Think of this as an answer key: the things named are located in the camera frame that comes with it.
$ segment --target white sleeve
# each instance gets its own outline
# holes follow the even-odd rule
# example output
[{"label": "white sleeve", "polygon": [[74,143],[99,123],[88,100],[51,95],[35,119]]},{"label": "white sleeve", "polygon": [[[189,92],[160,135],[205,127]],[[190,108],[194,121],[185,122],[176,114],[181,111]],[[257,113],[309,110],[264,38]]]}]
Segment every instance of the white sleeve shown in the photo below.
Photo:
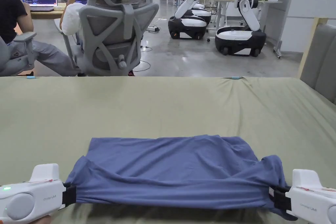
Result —
[{"label": "white sleeve", "polygon": [[81,3],[73,3],[67,6],[62,21],[62,31],[66,36],[75,34],[80,29],[81,20],[79,19],[79,10],[85,6]]}]

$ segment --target desk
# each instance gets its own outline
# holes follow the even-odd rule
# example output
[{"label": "desk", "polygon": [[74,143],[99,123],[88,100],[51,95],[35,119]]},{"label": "desk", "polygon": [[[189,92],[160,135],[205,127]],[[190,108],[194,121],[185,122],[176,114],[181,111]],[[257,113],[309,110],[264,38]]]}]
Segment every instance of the desk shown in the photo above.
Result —
[{"label": "desk", "polygon": [[61,18],[63,11],[50,11],[50,12],[31,12],[32,19],[56,19]]},{"label": "desk", "polygon": [[[214,29],[214,30],[218,30],[220,27],[224,26],[223,22],[221,22],[221,18],[222,18],[222,16],[225,16],[225,18],[226,18],[227,3],[232,3],[235,0],[210,0],[210,1],[218,2],[216,28]],[[265,31],[266,19],[267,19],[269,5],[270,4],[275,4],[275,3],[281,3],[281,1],[269,2],[269,1],[260,0],[259,3],[263,3],[262,14],[261,14],[261,17],[260,17],[260,29],[262,31]]]},{"label": "desk", "polygon": [[[336,184],[336,107],[295,78],[2,77],[0,90],[0,185],[27,181],[43,163],[59,164],[65,181],[92,137],[202,134],[240,136],[259,159],[279,155],[289,184],[294,168]],[[92,207],[57,211],[54,224],[181,223],[161,217],[171,209],[151,208],[152,219],[148,208],[148,215],[122,209],[113,218],[115,205],[96,205],[95,214]],[[183,222],[228,223],[205,216]]]}]

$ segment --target black t-shirt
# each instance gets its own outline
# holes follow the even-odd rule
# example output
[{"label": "black t-shirt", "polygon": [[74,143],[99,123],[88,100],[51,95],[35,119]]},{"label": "black t-shirt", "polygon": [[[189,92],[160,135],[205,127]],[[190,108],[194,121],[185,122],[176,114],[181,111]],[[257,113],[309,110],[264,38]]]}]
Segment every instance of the black t-shirt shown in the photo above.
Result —
[{"label": "black t-shirt", "polygon": [[21,0],[0,0],[0,37],[8,44],[16,37],[19,16],[27,15]]}]

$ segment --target folded shirt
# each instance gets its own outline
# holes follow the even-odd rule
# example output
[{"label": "folded shirt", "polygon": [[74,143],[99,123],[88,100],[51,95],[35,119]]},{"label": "folded shirt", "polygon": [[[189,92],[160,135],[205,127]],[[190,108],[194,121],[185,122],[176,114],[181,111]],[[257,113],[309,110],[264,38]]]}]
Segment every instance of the folded shirt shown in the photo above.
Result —
[{"label": "folded shirt", "polygon": [[204,209],[274,208],[269,186],[286,186],[281,160],[258,160],[239,137],[93,138],[67,182],[77,202]]}]

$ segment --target gray pants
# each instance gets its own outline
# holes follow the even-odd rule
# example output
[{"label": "gray pants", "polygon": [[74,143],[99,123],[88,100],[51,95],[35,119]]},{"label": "gray pants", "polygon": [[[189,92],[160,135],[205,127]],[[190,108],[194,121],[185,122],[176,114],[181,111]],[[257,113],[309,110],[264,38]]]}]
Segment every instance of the gray pants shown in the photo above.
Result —
[{"label": "gray pants", "polygon": [[[9,46],[11,58],[25,55],[26,44],[12,42]],[[61,76],[75,76],[80,71],[72,67],[68,55],[62,53],[56,46],[38,41],[32,41],[35,59]]]}]

